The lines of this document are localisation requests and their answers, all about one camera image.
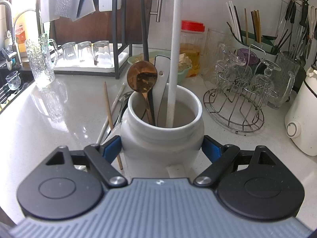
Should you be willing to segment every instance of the cabinet handle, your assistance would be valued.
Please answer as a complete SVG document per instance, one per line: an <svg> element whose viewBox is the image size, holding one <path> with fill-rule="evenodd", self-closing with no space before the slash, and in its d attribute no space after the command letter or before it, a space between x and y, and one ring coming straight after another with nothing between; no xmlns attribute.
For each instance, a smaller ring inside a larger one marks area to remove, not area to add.
<svg viewBox="0 0 317 238"><path fill-rule="evenodd" d="M150 15L156 15L156 22L161 21L162 1L163 0L158 0L158 8L156 12L150 12Z"/></svg>

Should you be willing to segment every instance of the appliance knob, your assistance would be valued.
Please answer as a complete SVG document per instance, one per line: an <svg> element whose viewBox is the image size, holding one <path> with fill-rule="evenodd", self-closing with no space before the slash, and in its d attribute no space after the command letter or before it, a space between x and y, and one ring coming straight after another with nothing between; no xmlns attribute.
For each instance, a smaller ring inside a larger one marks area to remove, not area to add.
<svg viewBox="0 0 317 238"><path fill-rule="evenodd" d="M301 125L297 121L291 121L286 126L286 134L290 138L297 138L301 134Z"/></svg>

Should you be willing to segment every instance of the green bowl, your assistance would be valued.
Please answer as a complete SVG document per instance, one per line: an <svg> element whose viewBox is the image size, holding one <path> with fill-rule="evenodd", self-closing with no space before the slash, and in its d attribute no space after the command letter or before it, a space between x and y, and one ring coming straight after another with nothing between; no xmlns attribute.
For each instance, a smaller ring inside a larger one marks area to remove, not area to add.
<svg viewBox="0 0 317 238"><path fill-rule="evenodd" d="M149 58L155 58L158 55L163 55L163 56L166 56L168 58L171 58L171 52L170 51L153 51L153 52L149 52ZM128 63L130 65L136 63L139 56L140 55L134 55L134 56L129 57L128 58ZM179 72L177 74L177 84L180 84L186 78L186 75L187 75L189 69L191 69L191 67L188 67L187 69L184 69L182 72Z"/></svg>

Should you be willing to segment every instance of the gray ribbed robot base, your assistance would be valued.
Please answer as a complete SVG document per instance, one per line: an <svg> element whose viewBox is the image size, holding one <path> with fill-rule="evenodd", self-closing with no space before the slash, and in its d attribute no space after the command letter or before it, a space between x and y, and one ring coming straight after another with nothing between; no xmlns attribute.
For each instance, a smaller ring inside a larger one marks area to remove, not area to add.
<svg viewBox="0 0 317 238"><path fill-rule="evenodd" d="M90 212L65 221L26 218L16 238L305 238L312 231L296 218L271 223L234 215L212 190L188 179L134 179L110 190Z"/></svg>

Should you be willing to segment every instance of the faucet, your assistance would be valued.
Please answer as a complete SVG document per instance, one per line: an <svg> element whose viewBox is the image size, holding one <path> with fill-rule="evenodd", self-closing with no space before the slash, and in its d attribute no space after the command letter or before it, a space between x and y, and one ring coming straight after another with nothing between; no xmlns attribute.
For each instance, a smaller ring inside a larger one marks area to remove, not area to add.
<svg viewBox="0 0 317 238"><path fill-rule="evenodd" d="M5 5L7 7L7 9L8 9L9 29L11 31L12 50L13 50L13 52L8 54L3 48L2 48L1 51L2 51L4 57L6 58L7 61L10 62L13 58L15 58L16 64L17 65L21 65L22 64L22 60L21 60L18 44L15 41L15 31L14 31L14 28L13 28L12 5L7 0L0 0L0 4Z"/></svg>
<svg viewBox="0 0 317 238"><path fill-rule="evenodd" d="M7 0L0 0L0 5L3 4L5 5L7 8L8 8L8 17L9 17L9 29L11 31L11 36L12 36L12 50L13 52L11 53L7 53L5 51L4 48L2 48L2 54L4 55L4 58L10 62L13 58L15 58L15 62L17 65L21 65L22 64L22 60L21 60L21 56L20 56L20 52L19 52L19 46L18 44L16 43L16 40L15 40L15 24L16 24L16 21L18 20L18 18L25 12L27 11L34 11L36 12L35 9L26 9L24 11L22 11L21 13L19 13L17 15L17 17L15 18L14 22L13 22L13 18L12 18L12 5L10 2L8 2ZM43 30L43 25L41 24L41 31L42 33L44 33L44 30Z"/></svg>

